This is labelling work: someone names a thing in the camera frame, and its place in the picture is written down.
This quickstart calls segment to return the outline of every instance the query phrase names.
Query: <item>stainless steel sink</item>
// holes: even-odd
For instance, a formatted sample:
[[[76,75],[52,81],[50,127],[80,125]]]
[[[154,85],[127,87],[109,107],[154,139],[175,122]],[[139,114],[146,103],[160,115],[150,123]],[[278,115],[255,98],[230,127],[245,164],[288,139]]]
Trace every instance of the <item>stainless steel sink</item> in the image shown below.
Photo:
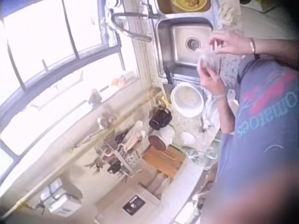
[[[220,28],[217,0],[210,0],[204,12],[173,14],[164,14],[159,1],[149,0],[153,12],[160,15],[159,20],[152,20],[159,76],[166,77],[167,67],[175,80],[199,83],[196,50],[209,48],[212,30]]]
[[[166,19],[157,26],[161,66],[172,74],[198,78],[197,49],[209,48],[211,22],[203,17]]]

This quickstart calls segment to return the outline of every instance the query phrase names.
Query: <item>wooden cutting board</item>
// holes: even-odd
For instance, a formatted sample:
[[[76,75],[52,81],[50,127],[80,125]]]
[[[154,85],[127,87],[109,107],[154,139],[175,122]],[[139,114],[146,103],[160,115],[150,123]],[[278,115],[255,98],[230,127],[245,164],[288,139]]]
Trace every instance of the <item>wooden cutting board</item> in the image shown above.
[[[173,179],[185,160],[185,155],[171,146],[166,151],[158,151],[150,146],[143,159],[161,173]]]

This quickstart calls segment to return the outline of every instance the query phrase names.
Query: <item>kitchen countertop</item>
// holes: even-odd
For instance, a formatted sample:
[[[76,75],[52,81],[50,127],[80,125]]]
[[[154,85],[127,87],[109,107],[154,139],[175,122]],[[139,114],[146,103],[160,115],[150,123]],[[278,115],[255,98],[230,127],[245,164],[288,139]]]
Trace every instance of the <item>kitchen countertop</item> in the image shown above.
[[[224,6],[234,8],[233,22],[229,26],[224,26],[224,28],[234,30],[237,33],[241,33],[242,25],[239,0],[218,0],[218,3],[220,7]],[[143,11],[141,0],[125,1],[124,7],[125,11],[127,12]],[[130,30],[133,29],[135,30],[135,32],[153,36],[153,28],[148,20],[141,19],[137,21],[134,19],[128,19],[128,22],[130,25]],[[162,83],[166,82],[167,80],[165,78],[159,77],[158,75],[154,39],[150,43],[133,40],[133,44],[135,47],[136,58],[138,60],[143,60],[143,63],[146,64],[146,68],[139,68],[141,78],[152,86],[163,88]],[[240,60],[241,59],[239,56],[221,55],[220,76],[223,78],[229,88],[233,88],[235,85]],[[176,138],[174,140],[174,143],[177,145],[182,145],[183,143],[179,139],[179,134],[181,132],[189,132],[195,137],[196,140],[196,143],[192,147],[196,148],[199,151],[205,151],[210,146],[220,127],[209,127],[207,131],[203,133],[201,132],[201,115],[189,119],[185,118],[175,109],[173,109],[171,105],[170,110],[172,111],[173,115],[171,125],[174,126],[176,131]]]

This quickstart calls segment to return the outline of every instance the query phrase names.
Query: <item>small white bowl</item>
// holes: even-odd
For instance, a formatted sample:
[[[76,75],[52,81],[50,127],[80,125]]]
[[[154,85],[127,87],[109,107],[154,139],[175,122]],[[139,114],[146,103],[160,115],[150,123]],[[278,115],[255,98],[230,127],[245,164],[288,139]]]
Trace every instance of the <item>small white bowl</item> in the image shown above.
[[[184,117],[193,118],[204,109],[204,99],[198,89],[190,83],[180,83],[171,92],[173,107]]]

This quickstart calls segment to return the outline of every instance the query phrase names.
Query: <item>pipe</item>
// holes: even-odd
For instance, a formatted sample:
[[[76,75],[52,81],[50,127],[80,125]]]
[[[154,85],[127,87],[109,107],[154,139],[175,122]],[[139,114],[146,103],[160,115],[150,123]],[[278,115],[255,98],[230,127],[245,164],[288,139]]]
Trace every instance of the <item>pipe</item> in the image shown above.
[[[26,195],[24,195],[20,200],[18,200],[14,206],[8,210],[3,216],[1,216],[1,220],[7,218],[10,216],[14,211],[16,211],[20,206],[22,206],[25,202],[33,198],[39,191],[44,189],[46,186],[48,186],[51,182],[53,182],[55,179],[57,179],[63,172],[66,170],[70,165],[72,165],[74,162],[76,162],[80,157],[82,157],[85,153],[87,153],[91,148],[93,148],[99,141],[103,141],[109,134],[111,134],[116,127],[121,125],[124,121],[126,121],[128,118],[134,116],[139,109],[141,109],[144,105],[146,105],[148,102],[150,102],[154,97],[157,96],[161,92],[161,89],[150,89],[149,90],[149,97],[142,103],[138,104],[136,108],[126,113],[124,116],[121,117],[121,119],[116,120],[107,130],[104,130],[101,132],[99,137],[97,137],[95,140],[89,142],[86,147],[84,147],[81,151],[78,151],[77,154],[75,154],[73,157],[71,157],[69,160],[62,163],[60,166],[55,168],[49,175],[47,175],[42,181],[40,181],[33,189],[31,189]]]

